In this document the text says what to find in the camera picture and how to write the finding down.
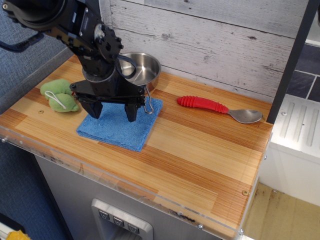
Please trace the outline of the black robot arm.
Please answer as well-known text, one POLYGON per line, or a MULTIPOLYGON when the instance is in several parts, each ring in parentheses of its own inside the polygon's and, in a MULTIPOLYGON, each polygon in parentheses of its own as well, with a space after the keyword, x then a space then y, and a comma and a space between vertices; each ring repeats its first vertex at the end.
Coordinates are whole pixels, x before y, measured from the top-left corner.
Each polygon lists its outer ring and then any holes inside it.
POLYGON ((122 72, 120 62, 135 61, 120 54, 123 45, 113 29, 102 21, 96 0, 6 0, 2 9, 13 22, 35 31, 27 40, 0 46, 20 53, 45 35, 65 44, 79 59, 83 81, 70 85, 82 107, 99 118, 103 103, 123 104, 130 122, 146 102, 145 90, 122 72))

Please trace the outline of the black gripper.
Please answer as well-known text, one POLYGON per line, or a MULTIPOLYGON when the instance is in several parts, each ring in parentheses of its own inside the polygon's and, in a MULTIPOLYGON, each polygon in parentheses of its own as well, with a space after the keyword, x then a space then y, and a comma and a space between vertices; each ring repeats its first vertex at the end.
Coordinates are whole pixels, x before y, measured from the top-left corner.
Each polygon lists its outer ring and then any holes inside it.
POLYGON ((115 68, 109 76, 92 75, 86 71, 82 73, 85 79, 72 83, 69 88, 91 117, 98 119, 103 109, 102 103, 107 102, 125 104, 128 121, 136 121, 138 109, 146 103, 143 87, 126 80, 115 68))

